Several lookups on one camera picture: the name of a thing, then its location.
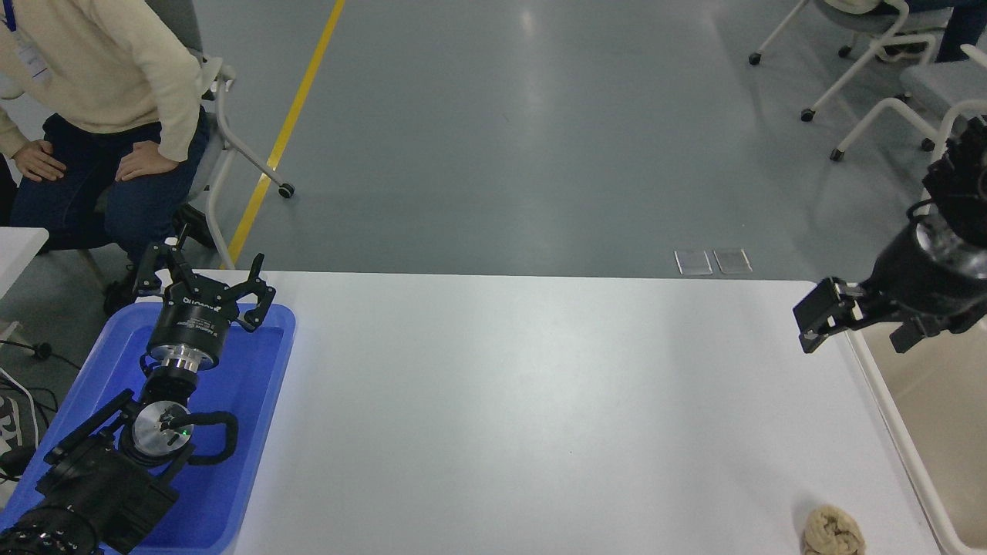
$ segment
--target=office chair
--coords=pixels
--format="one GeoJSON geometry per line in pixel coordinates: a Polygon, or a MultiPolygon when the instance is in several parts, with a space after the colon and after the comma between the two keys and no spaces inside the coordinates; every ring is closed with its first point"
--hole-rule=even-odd
{"type": "Polygon", "coordinates": [[[961,46],[970,59],[909,67],[901,73],[901,83],[912,98],[934,115],[943,115],[938,128],[926,122],[899,97],[878,102],[840,144],[829,154],[834,162],[842,160],[850,145],[887,110],[901,114],[923,134],[922,149],[932,152],[935,162],[943,157],[947,140],[956,119],[973,118],[987,113],[987,54],[971,44],[961,46]]]}
{"type": "MultiPolygon", "coordinates": [[[[792,22],[792,20],[795,19],[798,13],[801,12],[806,5],[808,5],[809,1],[810,0],[799,0],[795,8],[788,14],[782,23],[775,28],[764,43],[761,44],[752,54],[750,54],[750,56],[748,56],[747,61],[750,65],[758,65],[761,63],[761,57],[764,54],[764,50],[767,49],[768,45],[770,45],[792,22]]],[[[853,79],[853,77],[857,75],[876,55],[880,54],[881,57],[888,60],[897,59],[897,57],[888,58],[884,55],[885,46],[923,42],[926,47],[920,56],[920,63],[928,63],[933,55],[933,52],[936,51],[936,37],[928,33],[928,31],[941,29],[946,20],[949,18],[949,10],[921,12],[910,16],[908,5],[905,4],[904,0],[884,0],[885,4],[890,5],[898,11],[897,16],[847,14],[833,8],[824,0],[811,1],[819,9],[819,11],[822,12],[822,15],[825,16],[826,19],[844,29],[854,32],[851,43],[846,44],[839,49],[838,55],[840,57],[845,58],[849,56],[850,52],[856,45],[857,40],[861,36],[870,37],[871,43],[861,57],[854,62],[854,64],[850,66],[850,69],[844,72],[844,74],[837,79],[835,83],[833,83],[829,90],[823,93],[822,96],[812,104],[812,106],[802,110],[802,121],[812,121],[815,117],[816,111],[819,110],[819,108],[822,107],[840,89],[842,89],[848,81],[853,79]]]]}

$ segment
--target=white cable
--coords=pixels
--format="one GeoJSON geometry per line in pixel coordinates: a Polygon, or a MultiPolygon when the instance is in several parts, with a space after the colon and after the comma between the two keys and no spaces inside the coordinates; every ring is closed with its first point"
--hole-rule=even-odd
{"type": "Polygon", "coordinates": [[[35,407],[35,398],[31,396],[31,392],[28,391],[26,387],[18,383],[18,381],[7,373],[7,370],[0,367],[0,375],[10,380],[18,389],[24,392],[28,396],[28,403],[31,404],[31,420],[35,423],[35,449],[38,448],[38,409],[35,407]]]}

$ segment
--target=chair armrest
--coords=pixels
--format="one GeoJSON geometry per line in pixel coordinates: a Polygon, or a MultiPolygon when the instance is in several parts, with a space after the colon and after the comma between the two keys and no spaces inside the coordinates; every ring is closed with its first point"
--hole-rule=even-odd
{"type": "Polygon", "coordinates": [[[14,100],[16,98],[20,98],[23,94],[24,89],[14,83],[11,83],[6,89],[0,91],[0,99],[14,100]]]}
{"type": "Polygon", "coordinates": [[[199,82],[198,91],[201,94],[207,93],[212,89],[213,82],[219,77],[219,74],[223,70],[223,58],[204,56],[204,62],[202,62],[202,80],[199,82]]]}
{"type": "Polygon", "coordinates": [[[898,31],[902,27],[904,27],[905,20],[908,19],[909,8],[908,8],[908,4],[905,3],[905,0],[882,0],[882,1],[888,6],[891,6],[892,8],[898,11],[898,15],[894,19],[894,23],[891,24],[891,27],[889,27],[887,31],[884,32],[884,35],[882,36],[884,40],[887,40],[897,35],[898,31]]]}
{"type": "Polygon", "coordinates": [[[962,48],[966,55],[970,56],[971,60],[979,63],[984,69],[987,69],[987,53],[984,53],[983,50],[973,44],[961,44],[959,47],[962,48]]]}

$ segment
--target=white chair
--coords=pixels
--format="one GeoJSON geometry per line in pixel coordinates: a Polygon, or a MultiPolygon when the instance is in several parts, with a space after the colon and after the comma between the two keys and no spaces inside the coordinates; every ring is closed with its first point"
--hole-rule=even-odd
{"type": "Polygon", "coordinates": [[[222,58],[204,53],[192,0],[146,0],[146,2],[165,25],[172,30],[179,41],[196,58],[201,60],[203,100],[215,101],[215,113],[207,114],[211,131],[209,144],[202,156],[202,161],[198,165],[188,200],[208,192],[205,211],[208,233],[215,243],[216,251],[223,265],[228,270],[235,270],[233,259],[226,248],[226,242],[223,240],[216,219],[216,202],[234,157],[237,154],[242,154],[247,158],[272,182],[277,184],[277,191],[282,197],[291,198],[295,193],[295,188],[290,183],[285,182],[230,129],[226,115],[226,95],[233,87],[236,72],[230,65],[224,63],[222,58]]]}
{"type": "Polygon", "coordinates": [[[926,136],[922,147],[923,150],[932,151],[930,163],[942,158],[956,120],[987,113],[987,54],[971,44],[964,44],[961,48],[970,59],[919,65],[901,73],[901,83],[912,98],[932,114],[942,115],[936,125],[926,122],[899,98],[886,98],[851,129],[829,154],[829,159],[843,159],[850,145],[887,110],[898,112],[926,136]]]}
{"type": "MultiPolygon", "coordinates": [[[[795,19],[810,0],[799,0],[795,8],[788,14],[782,23],[768,36],[768,38],[755,50],[747,61],[751,65],[761,63],[764,50],[767,49],[781,32],[795,19]]],[[[853,40],[850,44],[839,49],[840,57],[847,57],[856,45],[860,37],[868,37],[871,42],[868,49],[861,54],[860,58],[825,93],[816,100],[812,106],[802,110],[801,120],[812,121],[815,113],[833,95],[835,95],[844,85],[847,84],[864,66],[876,55],[884,56],[885,46],[900,44],[913,44],[923,42],[925,50],[920,56],[920,63],[928,63],[933,53],[936,51],[936,37],[930,31],[941,29],[949,18],[949,10],[936,10],[932,12],[921,12],[909,15],[908,5],[904,0],[884,0],[892,8],[898,11],[898,15],[854,15],[841,12],[836,8],[826,4],[823,0],[811,0],[813,4],[832,23],[854,32],[853,40]]]]}

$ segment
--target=black cable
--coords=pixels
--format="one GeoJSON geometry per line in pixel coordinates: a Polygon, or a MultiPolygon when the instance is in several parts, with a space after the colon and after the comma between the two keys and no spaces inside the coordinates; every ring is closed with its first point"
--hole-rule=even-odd
{"type": "MultiPolygon", "coordinates": [[[[0,376],[0,383],[4,383],[7,385],[7,387],[4,387],[2,389],[6,391],[16,391],[17,393],[24,395],[24,391],[21,391],[19,388],[15,387],[13,383],[11,383],[7,378],[3,376],[0,376]]],[[[31,391],[32,389],[44,389],[47,390],[49,393],[51,393],[51,397],[54,398],[54,393],[51,392],[51,390],[47,389],[46,387],[26,387],[25,389],[27,389],[28,391],[31,391]]],[[[44,429],[47,432],[47,430],[51,428],[51,420],[49,420],[48,415],[44,413],[44,409],[51,411],[51,414],[57,413],[57,410],[41,403],[40,401],[34,398],[32,398],[31,401],[34,402],[35,404],[36,412],[41,415],[41,421],[44,422],[44,429]]]]}
{"type": "Polygon", "coordinates": [[[77,370],[82,369],[82,366],[80,366],[79,364],[76,364],[75,362],[69,360],[68,358],[63,357],[62,355],[53,353],[51,351],[51,345],[47,343],[39,343],[37,345],[31,346],[31,345],[25,345],[23,343],[18,343],[16,341],[8,341],[3,339],[0,340],[0,345],[11,345],[13,347],[20,347],[21,349],[27,349],[28,351],[34,353],[34,357],[37,357],[41,360],[45,360],[48,357],[55,357],[77,370]]]}
{"type": "MultiPolygon", "coordinates": [[[[11,385],[10,382],[7,381],[7,378],[5,378],[3,376],[0,376],[0,389],[3,389],[4,391],[13,391],[14,393],[20,393],[21,395],[24,395],[24,392],[23,391],[21,391],[20,389],[14,387],[13,385],[11,385]]],[[[49,407],[48,405],[45,405],[44,403],[41,403],[41,401],[39,401],[37,399],[35,400],[35,406],[36,407],[39,407],[39,408],[42,408],[42,409],[45,409],[46,411],[51,411],[52,414],[58,412],[58,400],[55,399],[55,394],[54,394],[53,391],[51,391],[47,387],[26,387],[25,389],[27,389],[28,391],[33,391],[33,390],[47,391],[48,394],[51,395],[51,399],[55,401],[55,406],[54,407],[49,407]]]]}
{"type": "MultiPolygon", "coordinates": [[[[3,382],[3,381],[7,381],[7,380],[6,379],[3,379],[3,378],[0,378],[0,382],[3,382]]],[[[16,387],[12,387],[9,383],[7,383],[7,384],[0,383],[0,389],[4,389],[4,390],[7,390],[7,391],[17,391],[17,392],[20,392],[22,394],[24,393],[20,389],[17,389],[16,387]]],[[[58,397],[55,396],[55,392],[54,391],[51,391],[47,387],[40,387],[40,386],[27,387],[26,389],[28,391],[43,391],[43,392],[47,393],[48,395],[50,395],[51,396],[51,404],[54,405],[53,407],[49,407],[47,405],[44,405],[40,401],[36,401],[36,404],[39,407],[44,407],[45,409],[47,409],[47,410],[49,410],[49,411],[51,411],[53,413],[57,413],[58,412],[58,397]]]]}
{"type": "Polygon", "coordinates": [[[149,355],[147,353],[140,356],[138,362],[140,363],[140,371],[144,372],[144,377],[151,377],[151,372],[155,368],[161,365],[161,362],[153,360],[150,363],[147,362],[149,355]]]}

